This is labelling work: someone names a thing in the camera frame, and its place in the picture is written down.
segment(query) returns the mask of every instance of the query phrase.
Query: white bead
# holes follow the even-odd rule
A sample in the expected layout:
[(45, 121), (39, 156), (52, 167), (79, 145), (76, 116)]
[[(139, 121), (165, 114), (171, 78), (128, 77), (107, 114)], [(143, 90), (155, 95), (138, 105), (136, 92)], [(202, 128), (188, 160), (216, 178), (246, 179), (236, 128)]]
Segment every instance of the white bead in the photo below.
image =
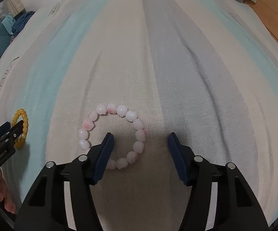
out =
[(125, 105), (120, 105), (117, 108), (117, 113), (119, 116), (123, 117), (126, 115), (128, 108)]
[(82, 140), (86, 140), (88, 137), (89, 137), (88, 131), (86, 131), (83, 128), (80, 128), (79, 129), (79, 138), (82, 139)]
[(143, 152), (144, 143), (141, 141), (136, 141), (132, 146), (132, 149), (137, 153), (141, 154)]
[(91, 111), (91, 112), (89, 113), (89, 116), (88, 116), (88, 118), (89, 118), (92, 122), (96, 121), (96, 120), (97, 120), (97, 117), (98, 117), (98, 113), (96, 112), (96, 110)]
[(139, 129), (136, 131), (135, 137), (138, 141), (144, 142), (146, 140), (146, 132), (143, 129)]
[(126, 160), (130, 163), (130, 164), (134, 164), (138, 159), (138, 154), (134, 151), (128, 152), (126, 155)]
[(136, 130), (144, 129), (144, 124), (140, 119), (135, 119), (132, 123)]
[(106, 169), (116, 169), (116, 162), (115, 160), (109, 159)]
[(137, 119), (138, 115), (137, 113), (135, 113), (134, 111), (127, 111), (126, 113), (126, 120), (128, 120), (129, 122), (133, 122), (135, 119)]
[(90, 147), (90, 144), (87, 140), (80, 140), (79, 144), (83, 150), (87, 150)]
[(120, 158), (116, 161), (116, 168), (122, 169), (128, 166), (128, 161), (125, 158)]
[(96, 112), (99, 115), (105, 115), (107, 110), (106, 110), (106, 106), (104, 104), (98, 104), (97, 108), (96, 108)]

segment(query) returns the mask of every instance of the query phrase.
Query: screw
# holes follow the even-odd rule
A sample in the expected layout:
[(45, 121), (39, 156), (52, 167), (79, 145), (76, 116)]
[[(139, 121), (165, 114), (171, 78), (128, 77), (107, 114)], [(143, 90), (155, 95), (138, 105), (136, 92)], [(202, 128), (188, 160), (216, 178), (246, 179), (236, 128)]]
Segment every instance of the screw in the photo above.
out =
[(54, 164), (53, 161), (48, 161), (48, 162), (46, 163), (46, 167), (47, 167), (47, 168), (52, 168), (54, 165), (55, 165), (55, 164)]
[(230, 169), (235, 169), (235, 168), (236, 168), (235, 164), (232, 163), (232, 162), (229, 162), (229, 163), (227, 164), (227, 166), (228, 166), (228, 168), (230, 168)]
[(202, 158), (201, 156), (195, 156), (195, 157), (194, 157), (194, 160), (195, 160), (196, 162), (202, 162), (202, 161), (203, 161), (203, 158)]
[(87, 159), (88, 157), (86, 155), (79, 156), (78, 158), (79, 161), (86, 161)]

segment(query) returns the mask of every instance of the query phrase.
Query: yellow object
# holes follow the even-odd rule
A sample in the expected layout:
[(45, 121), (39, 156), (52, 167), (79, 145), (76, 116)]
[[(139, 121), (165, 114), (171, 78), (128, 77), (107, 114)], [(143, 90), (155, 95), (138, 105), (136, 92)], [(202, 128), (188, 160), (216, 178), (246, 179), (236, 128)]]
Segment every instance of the yellow object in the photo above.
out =
[(21, 137), (18, 138), (19, 140), (18, 139), (15, 140), (15, 147), (16, 148), (22, 148), (23, 147), (24, 142), (26, 140), (26, 134), (28, 132), (28, 126), (29, 126), (28, 116), (27, 116), (25, 110), (23, 108), (21, 108), (21, 109), (18, 109), (17, 112), (14, 115), (13, 122), (12, 122), (12, 127), (16, 125), (19, 116), (22, 116), (22, 119), (23, 119), (23, 129), (22, 129), (23, 133), (22, 133)]

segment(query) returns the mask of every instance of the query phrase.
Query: bed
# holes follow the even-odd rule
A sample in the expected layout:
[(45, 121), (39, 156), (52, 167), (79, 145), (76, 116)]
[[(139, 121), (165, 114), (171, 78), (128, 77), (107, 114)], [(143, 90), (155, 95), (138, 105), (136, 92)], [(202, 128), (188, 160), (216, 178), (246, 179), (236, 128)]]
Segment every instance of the bed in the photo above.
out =
[[(39, 9), (0, 59), (0, 125), (19, 108), (29, 118), (26, 145), (3, 167), (17, 207), (47, 161), (84, 153), (82, 120), (111, 102), (137, 112), (148, 135), (136, 164), (106, 171), (92, 189), (105, 231), (178, 230), (190, 188), (171, 160), (171, 132), (210, 162), (234, 162), (268, 224), (276, 220), (278, 43), (248, 5), (62, 0)], [(114, 159), (132, 149), (134, 131), (123, 119), (100, 117), (96, 126), (92, 145), (111, 132)]]

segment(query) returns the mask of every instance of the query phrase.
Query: clothing pile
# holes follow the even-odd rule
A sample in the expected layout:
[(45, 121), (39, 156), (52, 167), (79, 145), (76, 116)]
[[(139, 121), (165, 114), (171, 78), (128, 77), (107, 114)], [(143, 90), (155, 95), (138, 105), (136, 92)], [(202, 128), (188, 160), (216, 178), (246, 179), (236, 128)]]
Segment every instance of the clothing pile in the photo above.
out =
[(17, 21), (12, 26), (12, 37), (10, 42), (12, 42), (15, 37), (23, 30), (24, 26), (27, 24), (28, 20), (34, 15), (34, 11), (29, 11), (23, 14), (21, 17), (17, 19)]

